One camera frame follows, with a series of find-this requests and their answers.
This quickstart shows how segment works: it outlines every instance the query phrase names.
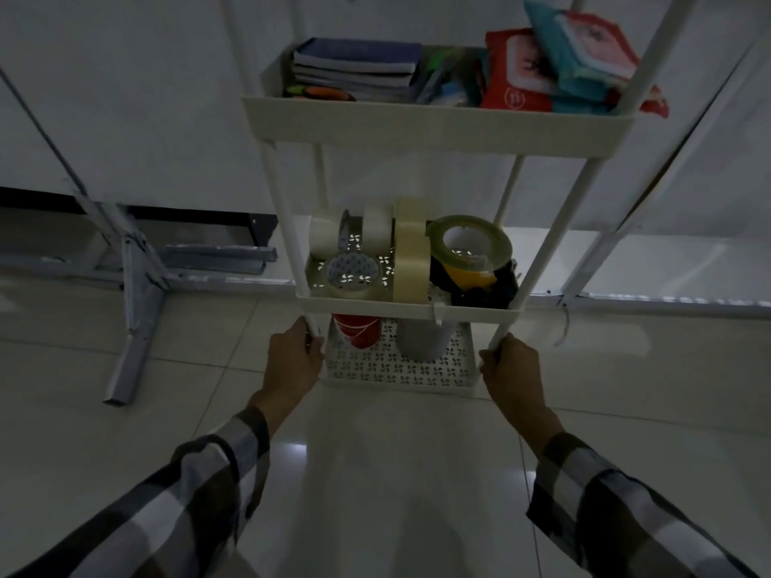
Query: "blue notebook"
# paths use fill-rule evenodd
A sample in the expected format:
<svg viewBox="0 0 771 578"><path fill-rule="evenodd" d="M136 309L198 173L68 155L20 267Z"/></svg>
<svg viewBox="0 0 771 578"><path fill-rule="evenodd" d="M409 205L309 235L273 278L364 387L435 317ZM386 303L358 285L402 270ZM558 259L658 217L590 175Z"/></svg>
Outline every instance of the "blue notebook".
<svg viewBox="0 0 771 578"><path fill-rule="evenodd" d="M294 51L294 64L349 73L410 74L420 62L413 42L310 38Z"/></svg>

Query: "green tape roll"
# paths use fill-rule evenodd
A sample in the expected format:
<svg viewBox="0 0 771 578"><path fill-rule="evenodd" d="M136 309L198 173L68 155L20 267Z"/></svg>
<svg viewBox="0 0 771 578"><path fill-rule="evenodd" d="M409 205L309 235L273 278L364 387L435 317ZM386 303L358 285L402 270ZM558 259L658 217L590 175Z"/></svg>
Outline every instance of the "green tape roll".
<svg viewBox="0 0 771 578"><path fill-rule="evenodd" d="M431 255L446 266L492 272L511 260L511 242L499 227L471 215L450 215L429 224Z"/></svg>

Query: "hand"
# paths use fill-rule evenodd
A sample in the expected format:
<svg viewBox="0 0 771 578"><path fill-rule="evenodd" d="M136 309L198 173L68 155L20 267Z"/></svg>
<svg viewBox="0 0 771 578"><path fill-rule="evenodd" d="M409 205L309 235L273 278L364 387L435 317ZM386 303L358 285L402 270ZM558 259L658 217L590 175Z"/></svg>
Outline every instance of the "hand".
<svg viewBox="0 0 771 578"><path fill-rule="evenodd" d="M324 338L316 337L306 349L307 329L300 317L289 330L271 337L262 389L249 400L249 405L262 411L271 436L313 388L322 370Z"/></svg>
<svg viewBox="0 0 771 578"><path fill-rule="evenodd" d="M500 341L500 361L491 350L481 350L479 356L490 398L540 457L551 437L563 427L546 407L538 351L508 333Z"/></svg>

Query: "top shelf tray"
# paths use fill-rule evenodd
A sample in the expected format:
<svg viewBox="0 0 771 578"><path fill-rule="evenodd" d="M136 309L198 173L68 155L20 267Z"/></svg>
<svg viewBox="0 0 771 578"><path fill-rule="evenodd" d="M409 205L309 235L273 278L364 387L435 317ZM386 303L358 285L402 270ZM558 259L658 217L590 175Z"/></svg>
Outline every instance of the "top shelf tray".
<svg viewBox="0 0 771 578"><path fill-rule="evenodd" d="M263 86L274 97L241 99L257 139L374 149L608 158L634 119L276 97L290 76L290 56L290 51L285 52L279 64L263 74Z"/></svg>

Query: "sleeve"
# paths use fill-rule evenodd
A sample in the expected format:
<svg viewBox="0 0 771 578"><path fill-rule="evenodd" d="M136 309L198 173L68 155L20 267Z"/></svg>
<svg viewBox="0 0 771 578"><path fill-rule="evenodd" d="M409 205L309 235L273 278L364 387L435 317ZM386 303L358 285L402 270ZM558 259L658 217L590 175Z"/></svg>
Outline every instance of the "sleeve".
<svg viewBox="0 0 771 578"><path fill-rule="evenodd" d="M538 463L527 517L597 578L756 576L664 497L564 432Z"/></svg>
<svg viewBox="0 0 771 578"><path fill-rule="evenodd" d="M203 576L260 502L268 438L259 409L243 410L14 576Z"/></svg>

